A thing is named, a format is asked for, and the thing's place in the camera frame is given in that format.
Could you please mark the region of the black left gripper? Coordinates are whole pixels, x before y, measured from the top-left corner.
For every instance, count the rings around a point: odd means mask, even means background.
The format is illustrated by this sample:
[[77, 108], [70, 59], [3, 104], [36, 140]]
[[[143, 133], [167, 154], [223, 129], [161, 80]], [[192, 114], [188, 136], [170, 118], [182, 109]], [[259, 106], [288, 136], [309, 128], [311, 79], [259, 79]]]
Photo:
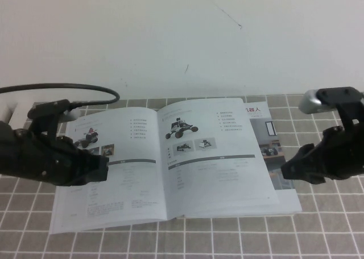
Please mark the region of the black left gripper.
[[[84, 186], [107, 180], [109, 158], [73, 145], [57, 135], [53, 120], [34, 119], [28, 129], [14, 131], [17, 175], [56, 186]], [[90, 170], [78, 174], [78, 170]]]

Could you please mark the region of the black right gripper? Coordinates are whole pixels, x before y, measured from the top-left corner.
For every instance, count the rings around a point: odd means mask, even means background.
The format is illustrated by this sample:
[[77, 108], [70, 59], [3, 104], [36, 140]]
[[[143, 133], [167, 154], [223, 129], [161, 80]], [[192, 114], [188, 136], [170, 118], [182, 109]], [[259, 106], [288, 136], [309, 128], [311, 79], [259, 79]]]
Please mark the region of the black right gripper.
[[321, 143], [303, 145], [281, 166], [284, 179], [322, 184], [326, 178], [345, 180], [363, 174], [362, 124], [331, 127], [322, 134]]

